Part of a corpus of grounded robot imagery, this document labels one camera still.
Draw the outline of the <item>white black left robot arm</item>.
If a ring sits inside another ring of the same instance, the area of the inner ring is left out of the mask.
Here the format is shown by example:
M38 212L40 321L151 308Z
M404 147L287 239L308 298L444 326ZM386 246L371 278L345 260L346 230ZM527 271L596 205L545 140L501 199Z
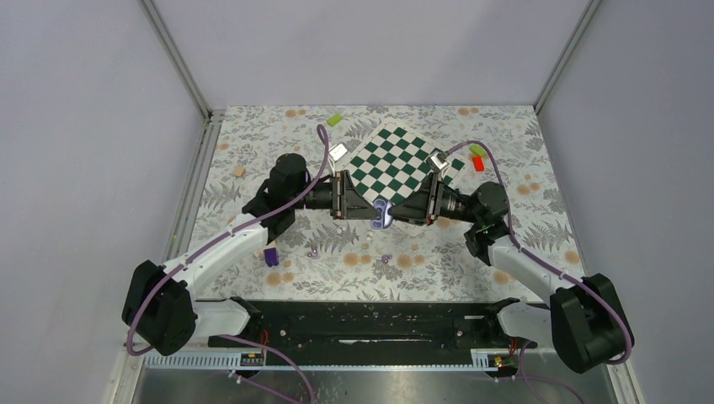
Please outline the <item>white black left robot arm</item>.
M227 229L165 263L146 260L136 267L121 313L129 328L127 351L139 355L134 336L164 356L196 338L230 335L242 346L256 343L261 324L248 303L238 297L202 300L200 293L242 258L274 242L301 209L325 210L337 220L372 221L379 215L348 172L311 178L303 156L278 157Z

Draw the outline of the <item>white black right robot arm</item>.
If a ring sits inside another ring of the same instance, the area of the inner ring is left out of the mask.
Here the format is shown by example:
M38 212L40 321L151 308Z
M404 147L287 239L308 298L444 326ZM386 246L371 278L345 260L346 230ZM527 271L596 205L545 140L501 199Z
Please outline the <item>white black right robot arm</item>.
M544 303L518 300L497 305L496 316L482 325L488 343L503 347L513 338L554 348L560 360L582 374L600 364L621 364L634 347L634 335L614 284L603 274L576 278L555 268L521 244L511 227L509 201L501 183L486 182L470 195L429 175L420 188L392 206L390 216L430 226L444 217L470 224L469 253L504 271Z

